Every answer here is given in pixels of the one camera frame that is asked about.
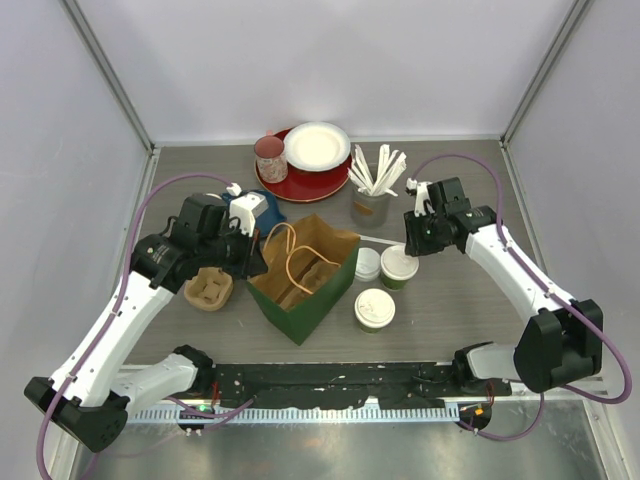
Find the grey metal utensil tin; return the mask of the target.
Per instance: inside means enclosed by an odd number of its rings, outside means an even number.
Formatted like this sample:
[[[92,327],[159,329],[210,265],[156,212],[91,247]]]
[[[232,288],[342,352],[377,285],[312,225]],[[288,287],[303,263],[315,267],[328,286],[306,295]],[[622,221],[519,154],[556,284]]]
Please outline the grey metal utensil tin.
[[[380,227],[387,220],[391,199],[392,197],[388,194],[369,196],[353,189],[350,203],[351,218],[361,227]]]

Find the green brown paper bag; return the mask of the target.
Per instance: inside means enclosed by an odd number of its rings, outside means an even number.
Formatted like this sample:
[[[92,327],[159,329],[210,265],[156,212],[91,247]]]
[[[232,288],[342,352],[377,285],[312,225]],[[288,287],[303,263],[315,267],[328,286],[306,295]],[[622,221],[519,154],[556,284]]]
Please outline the green brown paper bag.
[[[356,269],[360,236],[335,229],[311,214],[293,224],[279,223],[262,246],[268,272],[249,281],[248,289],[266,319],[297,345],[301,345],[351,287]],[[339,264],[333,277],[303,303],[289,311],[280,306],[292,275],[302,274],[321,260]]]

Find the bundle of wrapped white utensils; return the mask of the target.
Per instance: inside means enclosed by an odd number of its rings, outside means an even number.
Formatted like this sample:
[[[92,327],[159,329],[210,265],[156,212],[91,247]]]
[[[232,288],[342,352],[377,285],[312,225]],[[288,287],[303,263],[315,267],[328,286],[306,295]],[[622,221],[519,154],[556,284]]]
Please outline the bundle of wrapped white utensils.
[[[397,197],[394,185],[407,168],[407,156],[399,150],[391,150],[389,144],[379,148],[378,160],[370,166],[360,145],[353,149],[351,166],[348,169],[348,179],[355,186],[356,191],[367,197],[390,195]]]

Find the stack of white lids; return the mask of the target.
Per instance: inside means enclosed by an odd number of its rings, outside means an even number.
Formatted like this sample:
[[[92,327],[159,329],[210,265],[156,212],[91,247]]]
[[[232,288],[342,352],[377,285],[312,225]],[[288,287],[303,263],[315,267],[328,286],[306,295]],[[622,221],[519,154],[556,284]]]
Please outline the stack of white lids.
[[[361,247],[358,250],[355,279],[361,282],[376,280],[381,272],[381,256],[369,247]]]

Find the pink floral mug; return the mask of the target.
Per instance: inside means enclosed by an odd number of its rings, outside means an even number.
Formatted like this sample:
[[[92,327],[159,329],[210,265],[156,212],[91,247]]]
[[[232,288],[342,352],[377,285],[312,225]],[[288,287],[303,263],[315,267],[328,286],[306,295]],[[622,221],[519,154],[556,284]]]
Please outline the pink floral mug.
[[[256,166],[262,180],[269,184],[282,182],[288,175],[285,144],[272,131],[268,131],[254,144]]]

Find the wrapped white straw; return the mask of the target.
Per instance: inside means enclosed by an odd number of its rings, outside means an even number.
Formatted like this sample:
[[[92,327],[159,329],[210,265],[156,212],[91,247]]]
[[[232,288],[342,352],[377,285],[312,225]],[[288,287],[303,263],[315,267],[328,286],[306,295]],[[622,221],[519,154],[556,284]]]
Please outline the wrapped white straw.
[[[367,235],[360,235],[360,238],[361,238],[362,241],[381,244],[381,245],[389,245],[389,246],[404,246],[405,245],[403,242],[394,241],[394,240],[388,240],[388,239],[383,239],[383,238],[378,238],[378,237],[372,237],[372,236],[367,236]]]

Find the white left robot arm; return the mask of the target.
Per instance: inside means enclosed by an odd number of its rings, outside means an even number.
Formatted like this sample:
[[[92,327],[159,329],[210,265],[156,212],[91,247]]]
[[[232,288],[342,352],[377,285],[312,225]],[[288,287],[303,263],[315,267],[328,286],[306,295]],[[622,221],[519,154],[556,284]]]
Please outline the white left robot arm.
[[[163,231],[135,244],[118,289],[79,347],[50,377],[32,378],[25,396],[93,453],[156,402],[176,393],[205,397],[215,366],[188,345],[136,374],[117,374],[150,322],[200,269],[219,268],[235,280],[267,272],[256,226],[267,208],[254,192],[230,202],[214,194],[186,198]]]

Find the white paper plate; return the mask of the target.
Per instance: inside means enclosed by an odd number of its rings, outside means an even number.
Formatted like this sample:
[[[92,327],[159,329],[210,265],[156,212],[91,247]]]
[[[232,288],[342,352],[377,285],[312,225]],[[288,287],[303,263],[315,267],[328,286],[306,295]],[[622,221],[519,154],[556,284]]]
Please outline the white paper plate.
[[[351,151],[351,141],[339,127],[327,122],[307,122],[284,137],[285,156],[293,167],[324,172],[342,164]]]

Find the white cup lid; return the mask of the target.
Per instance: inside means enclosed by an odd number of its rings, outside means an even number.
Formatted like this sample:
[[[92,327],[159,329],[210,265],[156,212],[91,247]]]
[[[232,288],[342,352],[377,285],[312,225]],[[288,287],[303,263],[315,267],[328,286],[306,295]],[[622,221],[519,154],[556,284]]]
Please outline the white cup lid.
[[[354,314],[358,322],[388,325],[396,312],[393,298],[384,290],[370,288],[362,291],[354,302]]]
[[[386,248],[381,254],[382,272],[391,280],[408,281],[419,270],[420,261],[417,257],[405,253],[402,245],[393,245]]]

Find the red round tray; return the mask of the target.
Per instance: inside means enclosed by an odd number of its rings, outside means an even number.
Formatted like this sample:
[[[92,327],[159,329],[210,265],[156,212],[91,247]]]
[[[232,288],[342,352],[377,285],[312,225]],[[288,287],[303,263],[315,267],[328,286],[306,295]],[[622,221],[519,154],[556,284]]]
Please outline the red round tray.
[[[281,130],[274,134],[284,141],[285,135],[293,128]],[[332,196],[347,183],[348,169],[351,165],[351,153],[338,167],[324,172],[303,171],[288,163],[287,177],[276,184],[269,184],[262,180],[256,166],[256,156],[254,165],[259,183],[277,198],[294,203],[312,203]]]

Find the green paper coffee cup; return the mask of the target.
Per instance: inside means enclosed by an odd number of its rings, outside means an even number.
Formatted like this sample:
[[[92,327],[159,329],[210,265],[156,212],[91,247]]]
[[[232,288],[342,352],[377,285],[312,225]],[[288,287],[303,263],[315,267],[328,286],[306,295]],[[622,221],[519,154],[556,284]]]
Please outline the green paper coffee cup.
[[[388,326],[388,324],[387,323],[367,324],[367,323],[358,322],[358,326],[363,332],[367,334],[377,334],[383,331]]]

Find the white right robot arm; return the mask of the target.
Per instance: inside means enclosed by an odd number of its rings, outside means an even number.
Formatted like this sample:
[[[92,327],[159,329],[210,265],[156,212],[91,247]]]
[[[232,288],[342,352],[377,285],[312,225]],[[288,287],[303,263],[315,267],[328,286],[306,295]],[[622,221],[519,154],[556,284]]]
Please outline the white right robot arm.
[[[519,380],[535,393],[562,387],[600,372],[604,315],[592,300],[577,301],[551,281],[513,241],[489,206],[472,206],[459,178],[430,183],[410,179],[415,205],[404,215],[405,253],[427,256],[456,247],[476,262],[516,309],[524,330],[514,346],[484,342],[454,354],[451,380],[472,395],[489,379]]]

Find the blue shell-shaped dish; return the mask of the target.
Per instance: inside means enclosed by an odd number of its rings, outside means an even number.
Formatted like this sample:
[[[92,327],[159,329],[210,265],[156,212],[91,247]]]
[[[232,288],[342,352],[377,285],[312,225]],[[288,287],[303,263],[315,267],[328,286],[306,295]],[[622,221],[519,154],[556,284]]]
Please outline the blue shell-shaped dish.
[[[243,190],[241,196],[244,195],[254,195],[261,200],[253,211],[254,227],[259,231],[261,239],[265,239],[274,226],[286,221],[286,217],[280,212],[276,197],[271,192],[263,189]],[[221,193],[220,197],[229,206],[235,199],[235,196],[228,192]],[[237,217],[242,229],[248,227],[247,213],[243,213],[238,207],[230,206],[229,210],[229,216],[231,218]]]

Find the cardboard cup carrier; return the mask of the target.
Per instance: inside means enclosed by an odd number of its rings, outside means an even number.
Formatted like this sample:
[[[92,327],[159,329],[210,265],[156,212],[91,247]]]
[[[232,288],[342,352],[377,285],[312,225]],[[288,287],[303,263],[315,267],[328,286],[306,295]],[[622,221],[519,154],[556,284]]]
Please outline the cardboard cup carrier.
[[[196,276],[186,282],[184,297],[196,309],[214,312],[227,303],[233,286],[233,278],[220,268],[201,268]]]
[[[287,275],[290,277],[291,286],[285,291],[280,306],[289,311],[308,300],[338,272],[339,268],[339,264],[317,260],[297,276],[292,275],[292,271],[288,270]]]

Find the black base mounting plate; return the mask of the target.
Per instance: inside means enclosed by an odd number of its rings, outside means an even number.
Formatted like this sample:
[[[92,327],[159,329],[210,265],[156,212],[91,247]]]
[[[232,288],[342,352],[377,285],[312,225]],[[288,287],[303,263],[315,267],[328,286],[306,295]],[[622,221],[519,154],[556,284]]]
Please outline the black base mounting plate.
[[[506,397],[511,385],[500,379],[463,380],[450,364],[434,362],[219,364],[197,390],[173,398],[213,399],[236,409],[345,410],[362,408],[374,397],[384,410],[441,407],[449,397]]]

